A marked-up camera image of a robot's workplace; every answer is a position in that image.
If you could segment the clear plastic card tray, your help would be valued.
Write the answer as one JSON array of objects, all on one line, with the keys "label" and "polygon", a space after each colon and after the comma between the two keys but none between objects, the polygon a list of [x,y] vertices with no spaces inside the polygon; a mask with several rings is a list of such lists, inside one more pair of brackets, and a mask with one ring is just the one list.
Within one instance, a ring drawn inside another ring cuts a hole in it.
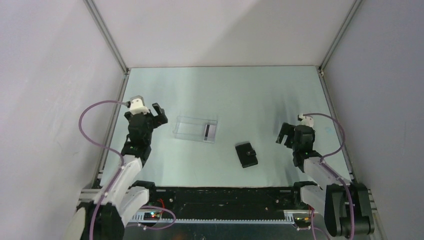
[{"label": "clear plastic card tray", "polygon": [[215,139],[214,142],[204,141],[205,127],[207,124],[216,125],[216,139],[218,122],[212,119],[178,116],[173,133],[177,139],[213,144]]}]

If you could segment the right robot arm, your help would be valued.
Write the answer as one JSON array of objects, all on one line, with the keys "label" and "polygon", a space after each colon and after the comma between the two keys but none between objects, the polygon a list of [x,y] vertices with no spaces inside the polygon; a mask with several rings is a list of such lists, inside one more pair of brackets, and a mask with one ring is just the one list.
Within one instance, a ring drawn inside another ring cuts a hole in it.
[{"label": "right robot arm", "polygon": [[293,164],[312,183],[297,182],[291,204],[297,209],[310,206],[321,213],[332,237],[371,235],[375,221],[368,188],[339,175],[314,150],[315,130],[309,125],[283,123],[276,143],[292,150]]}]

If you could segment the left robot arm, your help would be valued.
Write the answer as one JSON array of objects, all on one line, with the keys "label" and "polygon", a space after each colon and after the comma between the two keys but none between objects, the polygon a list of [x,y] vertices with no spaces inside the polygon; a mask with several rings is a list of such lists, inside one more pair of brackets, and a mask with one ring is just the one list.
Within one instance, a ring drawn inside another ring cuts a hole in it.
[{"label": "left robot arm", "polygon": [[121,240],[136,212],[142,206],[153,208],[158,202],[158,194],[136,185],[135,177],[151,153],[154,129],[168,123],[168,118],[158,103],[152,105],[157,113],[153,115],[140,96],[122,105],[129,109],[124,114],[128,120],[128,134],[121,151],[102,146],[117,154],[119,162],[106,185],[91,200],[78,207],[85,214],[81,240]]}]

